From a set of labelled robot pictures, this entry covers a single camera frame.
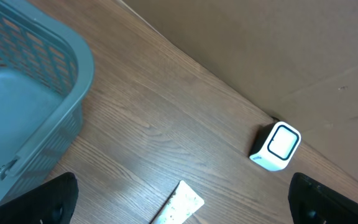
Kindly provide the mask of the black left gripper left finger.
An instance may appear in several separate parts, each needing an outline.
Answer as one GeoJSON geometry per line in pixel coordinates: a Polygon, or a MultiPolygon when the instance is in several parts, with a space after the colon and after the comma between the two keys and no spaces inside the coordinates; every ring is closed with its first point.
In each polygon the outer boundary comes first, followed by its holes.
{"type": "Polygon", "coordinates": [[[0,206],[0,224],[70,223],[78,200],[76,176],[66,172],[0,206]]]}

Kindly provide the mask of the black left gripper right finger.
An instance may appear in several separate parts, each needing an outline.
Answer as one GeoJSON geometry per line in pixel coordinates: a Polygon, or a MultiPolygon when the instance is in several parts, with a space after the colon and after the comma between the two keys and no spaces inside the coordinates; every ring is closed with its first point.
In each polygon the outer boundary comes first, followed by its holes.
{"type": "Polygon", "coordinates": [[[358,203],[301,172],[291,178],[288,201],[294,224],[358,224],[358,203]]]}

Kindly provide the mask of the white cream tube gold cap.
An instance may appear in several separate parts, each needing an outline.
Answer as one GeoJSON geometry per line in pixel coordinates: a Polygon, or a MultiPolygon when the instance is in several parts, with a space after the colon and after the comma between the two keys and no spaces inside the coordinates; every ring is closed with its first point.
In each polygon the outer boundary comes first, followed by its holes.
{"type": "Polygon", "coordinates": [[[181,180],[152,224],[183,224],[203,205],[204,200],[181,180]]]}

